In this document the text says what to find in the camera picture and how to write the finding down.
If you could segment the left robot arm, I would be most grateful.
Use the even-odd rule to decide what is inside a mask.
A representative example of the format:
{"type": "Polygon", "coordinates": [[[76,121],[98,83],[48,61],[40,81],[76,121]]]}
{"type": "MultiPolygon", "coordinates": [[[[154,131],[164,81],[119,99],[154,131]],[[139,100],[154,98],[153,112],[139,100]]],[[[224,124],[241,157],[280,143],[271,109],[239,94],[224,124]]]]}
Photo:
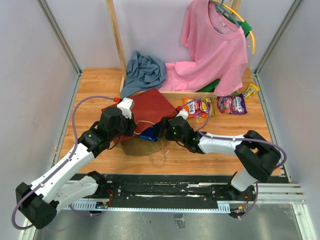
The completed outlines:
{"type": "Polygon", "coordinates": [[[79,169],[107,150],[113,140],[132,136],[136,127],[131,107],[120,104],[107,107],[100,120],[83,132],[62,160],[31,184],[22,182],[16,187],[14,211],[20,211],[40,230],[73,202],[87,196],[103,197],[109,192],[109,185],[97,171],[70,185],[66,183],[79,169]]]}

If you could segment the yellow M&M's candy bag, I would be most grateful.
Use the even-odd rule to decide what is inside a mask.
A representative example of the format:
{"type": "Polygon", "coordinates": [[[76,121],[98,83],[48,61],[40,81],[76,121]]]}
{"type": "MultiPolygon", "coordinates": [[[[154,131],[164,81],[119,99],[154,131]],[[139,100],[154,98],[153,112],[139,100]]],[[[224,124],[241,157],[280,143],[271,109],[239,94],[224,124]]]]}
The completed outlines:
{"type": "Polygon", "coordinates": [[[255,94],[257,94],[259,90],[260,90],[259,86],[253,83],[250,83],[246,91],[242,94],[245,102],[249,102],[249,99],[255,94]]]}

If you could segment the purple Fox's candy bag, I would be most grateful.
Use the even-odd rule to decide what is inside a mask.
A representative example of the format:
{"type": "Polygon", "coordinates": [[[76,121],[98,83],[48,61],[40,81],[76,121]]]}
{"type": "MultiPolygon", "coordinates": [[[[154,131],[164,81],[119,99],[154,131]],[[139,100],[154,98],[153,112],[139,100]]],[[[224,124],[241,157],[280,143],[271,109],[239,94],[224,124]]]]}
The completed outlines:
{"type": "Polygon", "coordinates": [[[218,97],[217,107],[222,114],[227,115],[245,115],[248,113],[242,94],[218,97]]]}

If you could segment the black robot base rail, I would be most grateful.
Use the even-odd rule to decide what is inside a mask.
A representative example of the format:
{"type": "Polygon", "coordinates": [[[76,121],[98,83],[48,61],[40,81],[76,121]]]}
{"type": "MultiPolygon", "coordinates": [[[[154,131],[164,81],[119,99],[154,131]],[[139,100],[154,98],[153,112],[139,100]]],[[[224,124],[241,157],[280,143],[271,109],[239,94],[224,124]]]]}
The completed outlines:
{"type": "Polygon", "coordinates": [[[244,207],[256,197],[250,185],[237,193],[230,175],[107,174],[111,207],[156,211],[214,210],[219,202],[244,207]]]}

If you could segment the green snack bag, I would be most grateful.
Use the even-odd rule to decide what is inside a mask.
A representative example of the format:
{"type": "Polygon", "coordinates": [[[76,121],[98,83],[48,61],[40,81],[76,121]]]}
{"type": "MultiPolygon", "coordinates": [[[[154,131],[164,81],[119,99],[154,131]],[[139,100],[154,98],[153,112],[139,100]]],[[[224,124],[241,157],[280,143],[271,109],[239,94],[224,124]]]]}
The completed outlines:
{"type": "Polygon", "coordinates": [[[236,90],[235,92],[231,93],[230,96],[238,96],[240,94],[239,90],[236,90]]]}

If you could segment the blue snack bag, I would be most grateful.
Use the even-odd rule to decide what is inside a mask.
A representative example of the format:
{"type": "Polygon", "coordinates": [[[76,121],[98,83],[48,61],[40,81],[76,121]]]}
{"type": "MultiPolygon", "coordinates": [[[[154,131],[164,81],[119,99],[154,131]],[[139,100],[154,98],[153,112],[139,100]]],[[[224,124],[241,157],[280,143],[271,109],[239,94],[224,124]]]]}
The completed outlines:
{"type": "Polygon", "coordinates": [[[158,141],[158,127],[156,125],[153,125],[143,130],[137,136],[144,140],[148,140],[156,143],[158,141]]]}

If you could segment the orange Fox's candy bag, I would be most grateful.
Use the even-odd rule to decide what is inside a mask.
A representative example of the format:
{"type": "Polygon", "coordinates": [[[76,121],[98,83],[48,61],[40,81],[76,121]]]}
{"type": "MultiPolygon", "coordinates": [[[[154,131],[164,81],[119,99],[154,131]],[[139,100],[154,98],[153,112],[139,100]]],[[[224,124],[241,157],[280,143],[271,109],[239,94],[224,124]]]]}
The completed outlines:
{"type": "Polygon", "coordinates": [[[212,99],[203,98],[183,98],[183,108],[188,112],[188,119],[207,118],[215,115],[212,99]]]}

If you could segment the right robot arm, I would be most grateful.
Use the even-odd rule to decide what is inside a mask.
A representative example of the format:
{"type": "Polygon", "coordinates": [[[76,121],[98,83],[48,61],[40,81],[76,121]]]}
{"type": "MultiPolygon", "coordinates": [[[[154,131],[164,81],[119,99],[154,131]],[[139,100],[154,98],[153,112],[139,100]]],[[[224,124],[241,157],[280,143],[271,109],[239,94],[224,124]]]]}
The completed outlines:
{"type": "Polygon", "coordinates": [[[277,168],[281,153],[275,144],[249,130],[244,135],[223,136],[194,130],[182,116],[164,118],[159,124],[160,137],[176,142],[194,154],[223,154],[239,159],[237,171],[224,192],[232,200],[240,199],[248,187],[269,179],[277,168]]]}

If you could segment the red brown paper bag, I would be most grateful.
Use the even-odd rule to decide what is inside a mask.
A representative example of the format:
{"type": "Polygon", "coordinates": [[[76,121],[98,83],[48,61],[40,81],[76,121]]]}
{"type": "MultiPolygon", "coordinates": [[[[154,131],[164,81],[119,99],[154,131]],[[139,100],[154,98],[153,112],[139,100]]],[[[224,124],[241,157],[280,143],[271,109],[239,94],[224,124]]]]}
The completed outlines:
{"type": "Polygon", "coordinates": [[[157,142],[153,142],[142,139],[138,135],[159,123],[164,117],[173,118],[176,115],[176,109],[156,88],[132,96],[131,99],[134,100],[132,113],[137,127],[132,137],[120,138],[119,147],[128,156],[148,156],[154,167],[162,168],[167,160],[165,146],[168,141],[158,138],[157,142]]]}

